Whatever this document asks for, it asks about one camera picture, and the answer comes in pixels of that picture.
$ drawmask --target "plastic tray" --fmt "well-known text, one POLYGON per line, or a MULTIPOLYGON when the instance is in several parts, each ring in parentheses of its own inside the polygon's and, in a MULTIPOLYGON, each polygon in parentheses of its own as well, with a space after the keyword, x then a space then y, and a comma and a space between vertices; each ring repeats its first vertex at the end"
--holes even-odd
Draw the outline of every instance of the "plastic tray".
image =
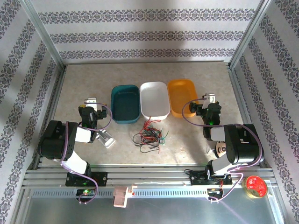
POLYGON ((162 82, 144 83, 140 86, 141 113, 145 119, 164 120, 170 113, 167 86, 162 82))
MULTIPOLYGON (((177 118, 182 118, 182 109, 185 103, 190 100, 198 99, 195 85, 189 79, 177 79, 168 83, 168 93, 171 105, 171 113, 177 118)), ((186 117, 193 117, 195 113, 189 111, 187 105, 184 110, 186 117)))
POLYGON ((133 124, 140 117, 139 89, 135 85, 119 85, 111 92, 111 110, 117 124, 133 124))

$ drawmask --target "marble surface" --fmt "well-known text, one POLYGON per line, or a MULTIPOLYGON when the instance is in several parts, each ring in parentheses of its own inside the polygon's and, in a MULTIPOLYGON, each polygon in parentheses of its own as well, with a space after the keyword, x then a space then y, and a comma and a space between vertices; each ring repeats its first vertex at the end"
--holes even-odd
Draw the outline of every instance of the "marble surface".
MULTIPOLYGON (((60 94, 55 120, 80 122, 78 106, 84 99, 96 97, 100 103, 110 106, 111 90, 117 85, 134 84, 140 87, 145 82, 162 81, 168 84, 173 79, 187 78, 194 82, 197 95, 206 92, 216 94, 220 102, 221 124, 241 123, 241 115, 224 63, 140 63, 140 64, 93 64, 69 65, 60 94)), ((110 117, 99 120, 104 126, 110 117)), ((200 117, 189 118, 202 124, 200 117)), ((135 124, 118 125, 112 121, 107 131, 116 139, 109 149, 97 140, 93 144, 76 142, 75 151, 92 165, 103 164, 204 164, 215 155, 211 153, 214 142, 208 142, 202 128, 188 124, 181 118, 170 115, 155 124, 169 131, 165 146, 157 151, 143 154, 132 142, 132 136, 140 131, 145 119, 141 115, 135 124)), ((57 163, 43 158, 43 166, 57 163)))

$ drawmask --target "teal bin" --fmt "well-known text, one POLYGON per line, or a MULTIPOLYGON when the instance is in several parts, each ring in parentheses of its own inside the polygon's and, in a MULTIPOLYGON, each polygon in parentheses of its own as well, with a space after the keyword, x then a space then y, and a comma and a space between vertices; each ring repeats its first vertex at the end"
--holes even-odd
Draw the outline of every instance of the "teal bin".
POLYGON ((139 88, 135 85, 118 85, 111 92, 113 120, 120 125, 133 124, 140 117, 139 88))

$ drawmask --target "orange bin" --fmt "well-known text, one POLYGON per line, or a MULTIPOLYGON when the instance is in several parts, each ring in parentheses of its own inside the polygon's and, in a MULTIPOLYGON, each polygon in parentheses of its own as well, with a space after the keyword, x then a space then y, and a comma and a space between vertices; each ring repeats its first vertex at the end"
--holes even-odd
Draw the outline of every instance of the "orange bin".
MULTIPOLYGON (((189 79, 176 79, 168 83, 168 94, 171 105, 171 113, 177 118, 182 118, 182 109, 185 103, 197 99, 194 83, 189 79)), ((195 113, 189 111, 189 105, 185 107, 184 115, 189 118, 195 113)))

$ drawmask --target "patterned wallpaper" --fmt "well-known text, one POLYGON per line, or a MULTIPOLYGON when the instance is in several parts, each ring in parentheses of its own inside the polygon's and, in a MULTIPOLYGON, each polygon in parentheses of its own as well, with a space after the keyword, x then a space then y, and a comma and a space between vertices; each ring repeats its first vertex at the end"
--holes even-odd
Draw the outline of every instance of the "patterned wallpaper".
POLYGON ((32 0, 66 64, 228 61, 260 0, 32 0))
POLYGON ((59 69, 17 0, 0 0, 0 224, 9 223, 59 69))
POLYGON ((299 0, 274 0, 235 72, 291 219, 299 223, 299 0))

